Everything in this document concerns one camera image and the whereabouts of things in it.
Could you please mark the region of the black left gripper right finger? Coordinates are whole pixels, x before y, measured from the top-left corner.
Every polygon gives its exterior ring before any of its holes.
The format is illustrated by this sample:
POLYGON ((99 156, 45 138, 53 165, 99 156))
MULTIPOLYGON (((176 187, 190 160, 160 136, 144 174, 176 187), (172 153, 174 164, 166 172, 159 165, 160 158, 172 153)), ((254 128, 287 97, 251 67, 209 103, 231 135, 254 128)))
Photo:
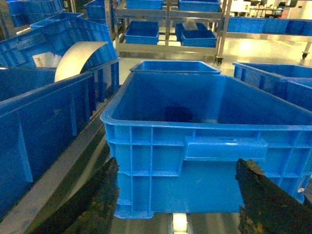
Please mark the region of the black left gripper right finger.
POLYGON ((264 175, 253 160, 239 158, 235 178, 243 205, 238 229, 242 234, 310 234, 312 202, 303 202, 281 189, 264 175))

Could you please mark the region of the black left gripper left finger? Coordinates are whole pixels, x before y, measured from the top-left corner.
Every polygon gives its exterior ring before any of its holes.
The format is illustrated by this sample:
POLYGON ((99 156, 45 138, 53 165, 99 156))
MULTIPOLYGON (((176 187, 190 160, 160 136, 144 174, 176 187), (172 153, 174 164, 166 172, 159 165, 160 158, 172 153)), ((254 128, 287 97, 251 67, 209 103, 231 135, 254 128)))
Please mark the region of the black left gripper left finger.
POLYGON ((109 234, 117 206, 118 164, 113 157, 29 234, 109 234))

